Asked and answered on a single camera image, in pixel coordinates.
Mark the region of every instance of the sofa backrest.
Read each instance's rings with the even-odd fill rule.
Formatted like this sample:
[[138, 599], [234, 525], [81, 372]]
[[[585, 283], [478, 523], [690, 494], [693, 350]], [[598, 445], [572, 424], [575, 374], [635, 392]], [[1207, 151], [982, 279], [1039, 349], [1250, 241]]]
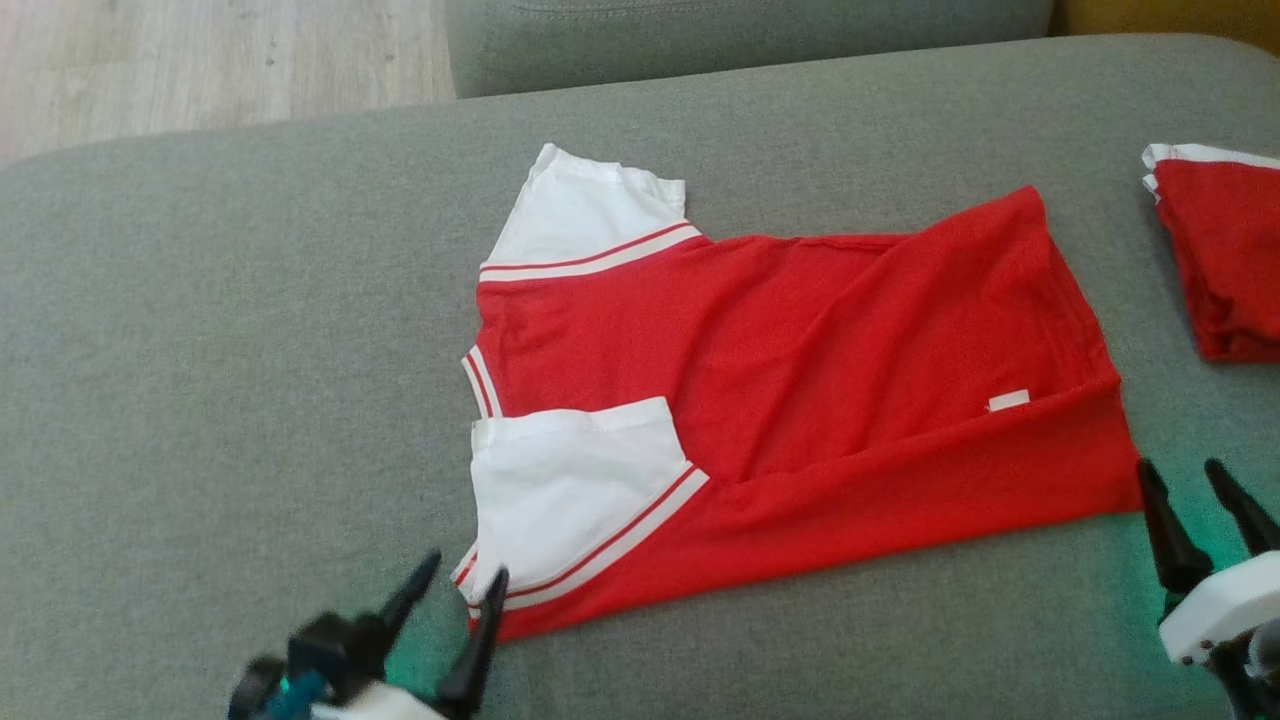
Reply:
[[1046, 35], [1052, 0], [449, 0], [460, 97]]

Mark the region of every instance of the gray sofa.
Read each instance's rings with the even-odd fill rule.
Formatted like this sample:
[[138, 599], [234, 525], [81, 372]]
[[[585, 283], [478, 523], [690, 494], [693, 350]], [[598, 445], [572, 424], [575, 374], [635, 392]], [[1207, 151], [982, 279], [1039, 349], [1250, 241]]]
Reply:
[[[238, 669], [474, 533], [458, 359], [541, 142], [686, 178], [712, 237], [910, 231], [1023, 184], [1193, 534], [1280, 510], [1280, 369], [1196, 355], [1152, 141], [1280, 155], [1280, 61], [1030, 40], [131, 140], [0, 169], [0, 716], [219, 717]], [[1138, 516], [887, 557], [503, 646], [490, 719], [1220, 717]], [[465, 637], [442, 583], [390, 678]]]

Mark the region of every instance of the folded red garment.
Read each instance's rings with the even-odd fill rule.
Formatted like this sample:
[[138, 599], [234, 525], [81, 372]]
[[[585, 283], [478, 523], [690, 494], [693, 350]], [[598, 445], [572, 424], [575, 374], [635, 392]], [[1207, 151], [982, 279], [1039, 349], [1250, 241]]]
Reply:
[[1280, 361], [1280, 160], [1151, 145], [1143, 161], [1201, 355]]

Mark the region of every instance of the white robot part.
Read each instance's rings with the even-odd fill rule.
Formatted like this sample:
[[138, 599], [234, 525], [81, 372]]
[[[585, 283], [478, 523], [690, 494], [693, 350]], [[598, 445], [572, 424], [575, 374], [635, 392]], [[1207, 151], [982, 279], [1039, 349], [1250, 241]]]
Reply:
[[378, 682], [370, 683], [346, 707], [312, 705], [311, 717], [314, 720], [448, 720], [408, 692]]
[[1280, 618], [1280, 551], [1263, 552], [1210, 575], [1160, 624], [1174, 662], [1197, 665], [1219, 643]]

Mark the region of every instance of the wooden floor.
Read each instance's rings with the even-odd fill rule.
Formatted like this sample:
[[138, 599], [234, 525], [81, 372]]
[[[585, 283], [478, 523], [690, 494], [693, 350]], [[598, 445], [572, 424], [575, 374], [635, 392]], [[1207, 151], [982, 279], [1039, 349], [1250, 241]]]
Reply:
[[0, 0], [0, 164], [453, 99], [443, 0]]

